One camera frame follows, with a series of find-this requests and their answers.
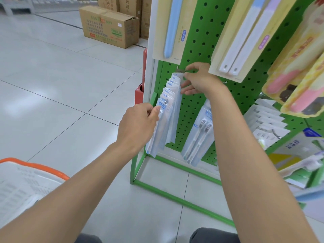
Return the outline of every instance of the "shopping basket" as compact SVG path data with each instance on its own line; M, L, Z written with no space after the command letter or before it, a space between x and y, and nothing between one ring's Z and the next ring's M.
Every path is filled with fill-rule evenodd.
M40 164L0 160L0 228L67 179L62 172Z

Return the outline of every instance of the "green metal display rack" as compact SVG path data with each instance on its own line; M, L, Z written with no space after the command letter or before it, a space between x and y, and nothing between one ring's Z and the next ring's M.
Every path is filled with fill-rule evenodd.
M216 46L216 43L224 28L224 24L229 16L234 1L235 0L198 0L179 68L184 69L187 65L195 61L210 63L210 57L212 56L214 47ZM244 114L259 97L261 88L268 77L268 69L277 58L281 50L284 48L294 31L297 29L298 25L302 21L302 15L305 9L312 1L314 0L296 1L289 14L286 16L277 32L274 34L273 38L268 43L268 45L258 58L257 62L254 64L242 83L236 83L234 81L221 78L221 80L223 80L224 82L227 81L226 85L230 89L230 92L236 100L242 114ZM152 94L150 101L152 105L156 104L157 96L161 94L163 87L165 87L166 82L171 77L172 72L175 72L176 68L177 65L175 64L159 61L154 93ZM169 143L166 145L166 147L181 152L190 129L199 113L201 106L204 104L205 99L205 96L202 94L193 96L183 95L177 126L176 143ZM324 121L323 115L307 120L285 114L282 114L282 116L285 117L284 122L288 124L286 128L290 130L290 133L279 140L277 143L269 147L266 150L267 154L272 153L283 143L301 132L306 127L312 127L319 134L324 135L324 127L321 127L321 125L323 125L321 121ZM171 195L167 192L164 192L135 179L146 156L149 155L147 155L146 153L142 155L137 166L137 156L133 158L130 180L131 184L138 185L142 188L164 196L177 203L183 204L189 208L195 209L201 213L204 213L234 227L233 221L226 217L218 215L205 208L197 206L184 199L178 198L174 195ZM213 144L202 158L202 161L215 165L215 156L216 151L215 145ZM172 165L176 168L182 169L186 172L197 175L203 179L212 181L218 185L222 184L220 180L217 180L211 176L205 175L201 172L183 166L179 163L170 161L163 157L156 156L155 159ZM319 170L314 171L311 175L307 187L318 185L321 182L323 172L324 166Z

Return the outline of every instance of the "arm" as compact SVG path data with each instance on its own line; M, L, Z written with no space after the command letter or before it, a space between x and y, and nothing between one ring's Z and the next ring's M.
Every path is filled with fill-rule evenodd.
M92 163L0 229L0 241L73 243L119 171L148 142L159 107L127 109L117 141Z
M182 93L210 100L225 197L241 242L318 242L285 181L258 144L228 88L209 64L186 69Z

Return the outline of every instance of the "left hand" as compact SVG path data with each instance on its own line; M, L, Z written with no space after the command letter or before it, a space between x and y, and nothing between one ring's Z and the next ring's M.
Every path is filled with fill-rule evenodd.
M135 156L152 137L159 111L160 106L153 107L150 103L128 108L119 123L116 142Z

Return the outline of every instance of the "green pegboard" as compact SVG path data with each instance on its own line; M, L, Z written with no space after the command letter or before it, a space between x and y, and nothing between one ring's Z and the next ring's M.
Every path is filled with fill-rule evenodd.
M210 57L212 56L214 47L224 28L224 24L226 23L234 1L235 0L198 0L179 68L184 69L187 65L195 61L210 63ZM230 80L227 81L227 86L243 114L256 101L268 77L267 70L297 29L302 20L303 12L312 1L314 0L296 1L242 83L236 83ZM161 94L163 87L165 87L166 82L171 77L172 72L175 72L176 67L177 65L175 64L160 61L158 71L161 73L158 73L156 76L155 87L158 96ZM182 97L176 143L169 143L166 145L167 147L179 152L182 150L205 99L205 96L202 94ZM267 153L273 152L288 139L307 127L303 118L289 115L284 115L284 117L285 122L288 123L287 129L291 130L291 132L271 146L267 150ZM214 164L214 157L215 145L212 145L202 160Z

